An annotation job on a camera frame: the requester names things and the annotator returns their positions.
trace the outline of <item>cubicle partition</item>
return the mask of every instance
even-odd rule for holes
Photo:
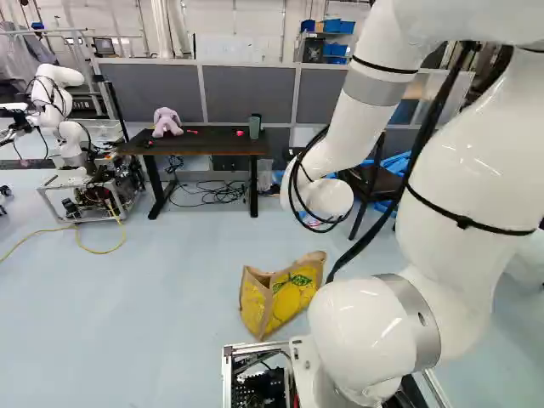
[[[187,124],[247,124],[262,115],[275,168],[284,168],[284,147],[304,145],[326,125],[348,68],[322,64],[213,64],[186,59],[101,59],[105,77],[113,81],[125,119],[152,122],[162,106],[176,110]],[[421,69],[408,87],[389,125],[386,155],[410,148],[417,129],[447,71]],[[459,111],[472,72],[462,72],[439,124]]]

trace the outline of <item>floor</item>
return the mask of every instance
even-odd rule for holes
[[[24,143],[39,149],[24,140],[21,154],[32,150]],[[7,154],[0,150],[0,158]],[[52,172],[0,172],[0,184],[14,190],[0,218],[0,254],[34,230],[57,226],[34,190]],[[189,204],[192,197],[174,199]],[[350,221],[317,235],[276,199],[259,206],[259,218],[241,203],[170,206],[151,222],[148,193],[126,222],[127,243],[112,254],[84,252],[70,230],[23,244],[0,264],[0,406],[220,407],[222,346],[253,342],[238,312],[242,266],[283,269],[319,249],[327,271],[349,248]],[[361,231],[377,216],[369,211]],[[82,226],[83,242],[95,249],[115,245],[120,234],[114,223]],[[337,278],[404,266],[389,225]],[[481,343],[436,369],[454,407],[544,405],[544,293],[518,280],[518,267],[501,278]],[[271,339],[306,332],[301,314]]]

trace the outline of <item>yellow paper bag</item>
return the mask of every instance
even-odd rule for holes
[[[244,266],[240,285],[241,319],[258,340],[306,309],[320,288],[326,253],[311,252],[289,268],[266,273]]]

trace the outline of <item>plush bunny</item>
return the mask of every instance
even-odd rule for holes
[[[155,130],[153,131],[154,138],[161,138],[168,130],[174,135],[183,134],[184,132],[180,128],[181,121],[179,120],[178,113],[170,108],[157,109],[153,115],[153,122],[155,123]]]

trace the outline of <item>box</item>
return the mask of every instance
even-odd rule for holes
[[[329,57],[328,62],[329,64],[346,65],[348,63],[348,59],[345,57]]]
[[[339,32],[353,34],[355,30],[355,21],[341,21]]]
[[[342,27],[342,20],[323,20],[323,24],[323,32],[340,32],[340,28]]]
[[[348,46],[344,44],[338,44],[337,42],[325,44],[323,48],[323,54],[327,56],[344,57],[348,51]]]
[[[300,23],[300,32],[304,31],[315,31],[315,20],[305,20]]]

